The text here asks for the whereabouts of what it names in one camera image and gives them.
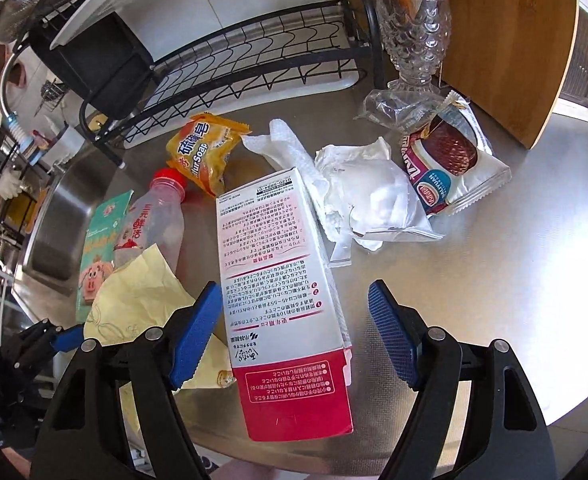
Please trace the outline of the white cup holder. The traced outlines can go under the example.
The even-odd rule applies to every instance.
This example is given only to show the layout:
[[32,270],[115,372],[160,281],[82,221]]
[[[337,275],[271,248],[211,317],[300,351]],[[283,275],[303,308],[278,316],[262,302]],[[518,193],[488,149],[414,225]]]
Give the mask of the white cup holder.
[[84,144],[85,138],[82,134],[75,127],[68,125],[59,140],[48,151],[49,164],[66,164],[80,151]]

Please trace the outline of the white crumpled tissue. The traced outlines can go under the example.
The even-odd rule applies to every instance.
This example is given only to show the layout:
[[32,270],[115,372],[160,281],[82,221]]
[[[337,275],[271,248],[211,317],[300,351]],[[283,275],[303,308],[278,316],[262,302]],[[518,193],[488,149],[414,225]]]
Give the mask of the white crumpled tissue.
[[267,134],[244,136],[243,144],[276,170],[298,170],[320,226],[334,244],[333,268],[349,266],[353,244],[377,252],[385,243],[443,238],[382,138],[360,146],[329,144],[310,155],[284,120],[273,119]]

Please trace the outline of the red cap milk bottle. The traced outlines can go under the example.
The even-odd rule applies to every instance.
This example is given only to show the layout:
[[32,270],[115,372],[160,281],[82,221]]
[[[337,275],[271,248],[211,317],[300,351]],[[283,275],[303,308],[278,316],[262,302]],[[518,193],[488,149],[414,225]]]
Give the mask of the red cap milk bottle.
[[114,247],[115,268],[156,245],[169,268],[177,270],[184,233],[181,204],[186,189],[187,178],[177,169],[166,167],[155,172],[149,191],[128,209]]

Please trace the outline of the black side shelf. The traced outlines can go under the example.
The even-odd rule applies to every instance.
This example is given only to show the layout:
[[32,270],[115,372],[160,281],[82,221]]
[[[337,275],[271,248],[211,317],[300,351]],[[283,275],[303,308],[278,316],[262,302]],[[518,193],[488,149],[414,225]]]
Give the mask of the black side shelf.
[[46,170],[32,166],[17,143],[0,130],[0,244],[23,246],[48,183]]

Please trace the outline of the clear plastic bag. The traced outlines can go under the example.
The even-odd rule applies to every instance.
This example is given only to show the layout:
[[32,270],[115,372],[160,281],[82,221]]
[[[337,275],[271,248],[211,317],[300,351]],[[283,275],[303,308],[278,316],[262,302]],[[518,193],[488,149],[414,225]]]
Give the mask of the clear plastic bag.
[[443,96],[430,91],[377,89],[364,98],[357,118],[401,134],[410,134],[427,125],[443,102]]

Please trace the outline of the black dish rack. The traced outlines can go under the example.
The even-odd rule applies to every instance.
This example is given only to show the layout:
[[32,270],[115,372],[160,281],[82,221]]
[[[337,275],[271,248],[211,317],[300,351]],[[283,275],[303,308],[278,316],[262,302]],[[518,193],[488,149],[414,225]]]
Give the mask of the black dish rack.
[[[201,110],[385,81],[374,0],[72,0],[25,42],[79,96],[80,132],[112,162]],[[95,112],[108,121],[92,133]]]

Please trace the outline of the yellow crumpled paper sheet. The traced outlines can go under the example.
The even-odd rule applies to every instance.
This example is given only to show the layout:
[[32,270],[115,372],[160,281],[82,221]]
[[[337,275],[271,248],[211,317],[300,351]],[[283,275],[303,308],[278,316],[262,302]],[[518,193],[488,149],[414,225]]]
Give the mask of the yellow crumpled paper sheet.
[[[195,304],[155,245],[118,268],[100,287],[84,326],[84,337],[102,344],[126,344],[153,326],[163,327],[173,312]],[[227,346],[209,338],[194,376],[183,390],[223,389],[235,378]]]

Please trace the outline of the crystal glass utensil holder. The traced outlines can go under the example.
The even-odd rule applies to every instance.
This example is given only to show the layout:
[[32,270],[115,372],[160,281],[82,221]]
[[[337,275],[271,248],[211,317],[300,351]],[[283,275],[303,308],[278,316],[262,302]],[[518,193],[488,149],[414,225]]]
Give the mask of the crystal glass utensil holder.
[[397,72],[389,89],[431,91],[451,39],[449,0],[376,0],[382,45]]

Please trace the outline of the green pig carton box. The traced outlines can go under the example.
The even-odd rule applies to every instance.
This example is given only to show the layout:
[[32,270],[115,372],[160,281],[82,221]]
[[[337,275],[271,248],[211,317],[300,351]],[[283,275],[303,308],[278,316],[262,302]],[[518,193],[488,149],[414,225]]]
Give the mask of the green pig carton box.
[[80,260],[75,318],[85,322],[96,294],[105,280],[114,271],[114,247],[129,207],[128,191],[105,200],[96,207],[91,217]]

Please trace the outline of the red white snack bag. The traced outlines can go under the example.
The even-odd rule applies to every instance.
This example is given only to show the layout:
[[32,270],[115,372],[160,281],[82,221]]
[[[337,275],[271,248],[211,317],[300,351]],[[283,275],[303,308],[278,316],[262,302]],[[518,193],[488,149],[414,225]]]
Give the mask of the red white snack bag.
[[426,125],[400,142],[405,171],[426,214],[457,214],[512,179],[472,109],[450,91]]

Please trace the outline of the white glove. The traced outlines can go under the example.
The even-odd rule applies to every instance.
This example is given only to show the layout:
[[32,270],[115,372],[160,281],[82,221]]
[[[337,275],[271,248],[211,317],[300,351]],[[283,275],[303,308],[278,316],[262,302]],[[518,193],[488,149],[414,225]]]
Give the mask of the white glove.
[[21,171],[6,168],[0,176],[0,197],[3,200],[12,200],[22,192]]

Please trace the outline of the yellow soap wrapper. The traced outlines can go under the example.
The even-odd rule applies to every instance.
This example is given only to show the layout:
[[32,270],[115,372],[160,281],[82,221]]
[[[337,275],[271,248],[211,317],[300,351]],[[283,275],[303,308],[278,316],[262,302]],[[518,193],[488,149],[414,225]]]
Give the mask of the yellow soap wrapper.
[[223,174],[232,151],[250,133],[244,122],[207,112],[193,115],[167,142],[167,165],[217,197],[224,192]]

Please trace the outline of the red white carton box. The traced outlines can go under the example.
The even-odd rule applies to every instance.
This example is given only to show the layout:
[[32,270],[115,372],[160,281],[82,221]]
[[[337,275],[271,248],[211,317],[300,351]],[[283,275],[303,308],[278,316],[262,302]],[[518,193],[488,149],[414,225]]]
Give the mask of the red white carton box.
[[216,200],[225,332],[248,437],[351,434],[351,342],[295,168]]

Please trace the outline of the steel sink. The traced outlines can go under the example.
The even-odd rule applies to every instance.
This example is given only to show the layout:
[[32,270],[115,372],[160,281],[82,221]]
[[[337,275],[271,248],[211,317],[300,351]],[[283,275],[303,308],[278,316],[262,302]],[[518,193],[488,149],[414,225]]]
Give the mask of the steel sink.
[[24,274],[65,296],[74,291],[87,228],[116,170],[114,162],[93,146],[81,148],[70,162],[54,169],[26,240]]

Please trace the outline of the yellow sponge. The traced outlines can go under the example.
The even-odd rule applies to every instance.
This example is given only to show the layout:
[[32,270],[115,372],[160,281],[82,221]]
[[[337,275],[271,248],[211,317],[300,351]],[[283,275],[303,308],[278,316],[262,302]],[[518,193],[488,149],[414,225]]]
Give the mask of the yellow sponge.
[[97,133],[103,128],[107,121],[108,116],[95,112],[87,119],[87,126],[90,132]]

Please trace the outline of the wooden cutting board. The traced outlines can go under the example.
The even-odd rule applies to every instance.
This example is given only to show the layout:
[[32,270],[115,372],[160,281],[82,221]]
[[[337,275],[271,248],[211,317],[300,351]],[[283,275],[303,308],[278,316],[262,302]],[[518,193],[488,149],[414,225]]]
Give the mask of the wooden cutting board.
[[499,122],[524,148],[533,148],[567,75],[578,0],[449,4],[451,39],[436,75]]

